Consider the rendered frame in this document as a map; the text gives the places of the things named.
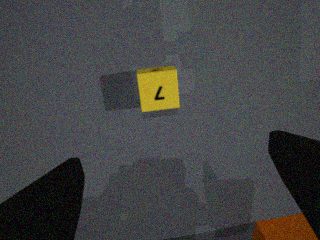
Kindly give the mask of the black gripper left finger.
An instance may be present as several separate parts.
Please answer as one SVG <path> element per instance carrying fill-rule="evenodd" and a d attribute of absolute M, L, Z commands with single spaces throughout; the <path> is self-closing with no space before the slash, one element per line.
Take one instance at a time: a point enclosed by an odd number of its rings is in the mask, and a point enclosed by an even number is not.
<path fill-rule="evenodd" d="M 0 204 L 0 240 L 73 240 L 83 204 L 80 159 L 59 167 Z"/>

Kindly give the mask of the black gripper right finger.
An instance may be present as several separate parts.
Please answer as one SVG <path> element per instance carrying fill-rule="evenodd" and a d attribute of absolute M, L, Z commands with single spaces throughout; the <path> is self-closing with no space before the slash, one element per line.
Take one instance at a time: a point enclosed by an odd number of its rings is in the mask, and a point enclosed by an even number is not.
<path fill-rule="evenodd" d="M 320 141 L 284 131 L 271 131 L 268 153 L 320 240 Z"/>

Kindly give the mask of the yellow digit block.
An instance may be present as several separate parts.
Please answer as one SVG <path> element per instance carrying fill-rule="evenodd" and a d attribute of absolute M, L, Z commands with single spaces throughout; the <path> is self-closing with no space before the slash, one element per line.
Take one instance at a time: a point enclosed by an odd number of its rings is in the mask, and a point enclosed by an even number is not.
<path fill-rule="evenodd" d="M 175 65 L 137 69 L 141 111 L 180 108 L 179 80 Z"/>

